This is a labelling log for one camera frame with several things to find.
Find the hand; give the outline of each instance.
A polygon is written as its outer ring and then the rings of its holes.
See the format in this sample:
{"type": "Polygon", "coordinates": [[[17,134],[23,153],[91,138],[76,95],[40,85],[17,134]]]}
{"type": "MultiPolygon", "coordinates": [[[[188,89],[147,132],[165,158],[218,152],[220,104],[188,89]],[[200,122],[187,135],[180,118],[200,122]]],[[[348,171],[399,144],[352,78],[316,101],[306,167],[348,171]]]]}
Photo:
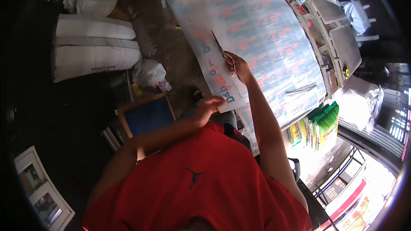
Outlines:
{"type": "MultiPolygon", "coordinates": [[[[254,78],[253,74],[251,74],[251,71],[248,68],[247,62],[244,61],[243,58],[241,58],[241,57],[239,57],[239,56],[237,56],[237,55],[235,55],[231,52],[228,52],[228,51],[224,51],[224,53],[230,55],[234,59],[234,62],[235,62],[235,70],[232,70],[231,74],[235,73],[237,75],[238,79],[243,84],[248,83],[249,80],[254,78]]],[[[226,59],[226,62],[229,65],[233,65],[233,61],[228,56],[226,56],[225,59],[226,59]]]]}
{"type": "Polygon", "coordinates": [[[204,127],[211,115],[218,112],[218,107],[226,103],[227,101],[224,98],[217,95],[201,100],[198,104],[198,111],[193,117],[194,122],[196,125],[199,125],[199,127],[204,127]]]}

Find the red shirt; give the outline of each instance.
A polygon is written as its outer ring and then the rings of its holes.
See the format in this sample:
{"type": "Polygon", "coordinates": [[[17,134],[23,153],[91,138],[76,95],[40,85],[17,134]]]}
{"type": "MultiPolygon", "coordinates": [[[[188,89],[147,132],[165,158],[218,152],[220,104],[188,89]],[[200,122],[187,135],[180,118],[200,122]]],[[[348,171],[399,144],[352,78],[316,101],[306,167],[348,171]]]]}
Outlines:
{"type": "Polygon", "coordinates": [[[143,159],[87,210],[84,229],[176,230],[198,216],[216,230],[311,230],[302,204],[223,131],[210,122],[143,159]]]}

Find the blue board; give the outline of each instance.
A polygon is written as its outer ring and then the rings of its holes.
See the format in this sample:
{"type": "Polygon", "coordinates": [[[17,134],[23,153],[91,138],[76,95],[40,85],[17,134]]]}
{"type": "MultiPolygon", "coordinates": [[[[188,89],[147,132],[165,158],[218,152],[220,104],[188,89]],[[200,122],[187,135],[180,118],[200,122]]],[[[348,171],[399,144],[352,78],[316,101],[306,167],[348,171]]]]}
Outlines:
{"type": "Polygon", "coordinates": [[[165,96],[124,112],[133,136],[155,131],[174,122],[165,96]]]}

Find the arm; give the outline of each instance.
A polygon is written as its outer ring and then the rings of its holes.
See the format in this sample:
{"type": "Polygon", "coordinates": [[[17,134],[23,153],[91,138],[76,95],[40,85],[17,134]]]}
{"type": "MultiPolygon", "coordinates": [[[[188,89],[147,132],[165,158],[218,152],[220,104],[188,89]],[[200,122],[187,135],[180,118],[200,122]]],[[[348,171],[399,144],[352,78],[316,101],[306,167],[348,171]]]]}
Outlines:
{"type": "Polygon", "coordinates": [[[106,165],[100,180],[90,193],[87,208],[108,188],[127,177],[136,167],[137,160],[144,159],[160,149],[166,149],[177,140],[205,126],[210,116],[218,111],[218,106],[225,103],[227,102],[219,96],[204,99],[198,105],[194,117],[181,119],[151,133],[132,137],[106,165]]]}
{"type": "MultiPolygon", "coordinates": [[[[261,170],[287,187],[308,211],[307,202],[295,182],[293,171],[287,159],[280,126],[260,90],[260,86],[251,74],[246,61],[233,53],[225,53],[233,57],[236,65],[235,73],[239,80],[247,86],[254,130],[260,149],[261,170]]],[[[232,64],[232,61],[227,57],[226,62],[232,64]]]]}

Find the white frame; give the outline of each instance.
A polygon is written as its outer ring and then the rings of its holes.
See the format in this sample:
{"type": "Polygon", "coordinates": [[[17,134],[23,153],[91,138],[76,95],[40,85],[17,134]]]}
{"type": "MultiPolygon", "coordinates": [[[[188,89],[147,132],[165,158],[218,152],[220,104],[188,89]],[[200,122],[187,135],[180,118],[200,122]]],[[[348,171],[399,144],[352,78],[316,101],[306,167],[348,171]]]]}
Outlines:
{"type": "Polygon", "coordinates": [[[34,170],[36,171],[36,174],[38,175],[39,179],[43,182],[45,181],[43,185],[41,185],[37,190],[35,190],[35,192],[32,195],[29,196],[29,200],[34,205],[41,197],[43,197],[46,193],[49,193],[54,202],[62,211],[59,217],[49,227],[49,230],[64,230],[67,224],[74,217],[75,212],[64,200],[64,198],[60,195],[60,193],[54,186],[53,182],[51,182],[34,146],[29,147],[26,151],[17,156],[14,159],[14,163],[16,165],[16,170],[18,174],[23,172],[28,166],[33,165],[34,170]]]}

